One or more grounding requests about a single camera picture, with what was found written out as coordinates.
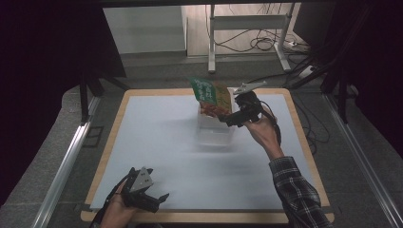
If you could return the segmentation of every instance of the metal rail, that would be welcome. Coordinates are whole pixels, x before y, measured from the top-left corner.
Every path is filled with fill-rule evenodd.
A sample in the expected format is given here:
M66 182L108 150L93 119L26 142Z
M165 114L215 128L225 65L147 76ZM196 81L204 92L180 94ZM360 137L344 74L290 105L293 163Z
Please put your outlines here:
M337 104L332 95L323 95L323 97L332 110L332 115L335 118L337 125L340 127L342 133L344 134L344 137L347 140L348 145L352 149L353 155L355 156L355 159L365 179L367 180L367 183L373 190L373 193L378 200L383 212L389 220L391 227L402 228L403 219L400 212L397 210L396 205L391 198L388 190L382 184L378 175L375 173L371 163L368 161L367 156L365 155L357 139L355 138L355 135L350 129L350 126L348 124L345 124L343 120L339 117L337 113Z
M48 222L53 214L54 208L56 207L57 201L62 195L63 189L65 188L68 176L71 169L76 161L77 155L80 152L81 146L83 145L84 139L86 138L86 133L91 126L93 120L93 114L101 101L100 98L94 97L89 104L89 119L84 125L80 125L71 141L71 144L65 154L65 157L60 164L59 170L53 179L53 182L39 208L38 214L34 222L32 223L32 228L42 228L47 227Z

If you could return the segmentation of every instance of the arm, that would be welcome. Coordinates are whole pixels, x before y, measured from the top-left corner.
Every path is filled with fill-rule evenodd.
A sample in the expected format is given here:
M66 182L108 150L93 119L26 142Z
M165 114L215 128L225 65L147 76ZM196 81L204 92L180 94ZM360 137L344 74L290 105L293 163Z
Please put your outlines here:
M317 190L302 177L294 159L282 152L270 120L262 116L257 122L243 125L269 157L276 191L292 227L332 227L320 207Z

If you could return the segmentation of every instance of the white wall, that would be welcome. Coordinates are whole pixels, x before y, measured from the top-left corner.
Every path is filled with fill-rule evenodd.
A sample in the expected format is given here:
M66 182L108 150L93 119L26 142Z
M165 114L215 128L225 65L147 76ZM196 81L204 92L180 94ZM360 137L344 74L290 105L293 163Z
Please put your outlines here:
M119 53L186 50L182 7L104 9Z

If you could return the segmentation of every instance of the wooden table edge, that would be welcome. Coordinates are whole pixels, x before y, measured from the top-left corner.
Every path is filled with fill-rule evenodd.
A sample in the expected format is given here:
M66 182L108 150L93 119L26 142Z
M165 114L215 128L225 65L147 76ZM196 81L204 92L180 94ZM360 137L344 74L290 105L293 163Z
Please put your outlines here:
M306 158L306 161L308 163L309 170L311 171L311 175L314 181L314 186L319 193L320 200L322 207L330 207L330 202L327 198L326 192L324 190L322 181L320 179L320 175L317 172L317 166L315 164L314 158L311 153L311 149L309 147L309 144L305 138L305 134L303 132L301 123L299 121L299 117L297 115L297 110L294 106L294 102L292 100L290 91L285 88L257 88L254 90L258 96L259 94L281 94L284 96L285 101L287 103L287 106L290 111L290 115L292 117L294 127L296 128L297 136L300 142L300 145L302 147L302 151L304 153L304 156ZM123 116L125 114L125 107L128 104L129 98L131 96L183 96L183 95L194 95L193 89L192 88L172 88L172 89L130 89L128 90L121 102L121 105L119 107L118 113L116 115L115 121L112 125L111 131L109 133L109 137L106 141L106 146L103 152L103 155L101 157L101 160L99 162L97 171L95 173L94 179L92 181L92 184L89 188L85 204L91 204L95 195L95 192L101 182L102 176L104 175L104 172L106 170L106 164L107 161L109 160L113 145L116 140L116 135L117 132L119 131L119 127L122 123ZM234 219L231 220L229 223L260 223L263 220L265 222L263 223L286 223L288 222L288 218L285 217L283 213L259 213L261 217L259 218L256 217L256 213L176 213L176 212L168 212L168 213L156 213L152 214L154 216L149 216L148 213L140 213L138 216L134 217L133 220L136 220L136 222L151 222L151 220L158 221L158 222L186 222L187 218L181 218L181 216L185 215L186 217L191 217L193 219L193 222L197 222L198 217L206 218L210 217L213 218L213 220L209 220L209 222L222 222L224 219L228 219L228 215L233 215L230 218ZM81 219L83 221L92 221L93 218L95 217L96 213L94 212L88 212L88 211L82 211L81 213ZM333 213L326 213L326 217L329 219L330 222L333 222L335 219L335 216Z

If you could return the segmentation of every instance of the wrist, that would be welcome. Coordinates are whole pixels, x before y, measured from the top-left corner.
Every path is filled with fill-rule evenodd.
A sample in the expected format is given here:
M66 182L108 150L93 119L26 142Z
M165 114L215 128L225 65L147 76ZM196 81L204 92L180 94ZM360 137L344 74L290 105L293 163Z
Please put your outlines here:
M270 161L284 157L281 147L277 145L263 146Z

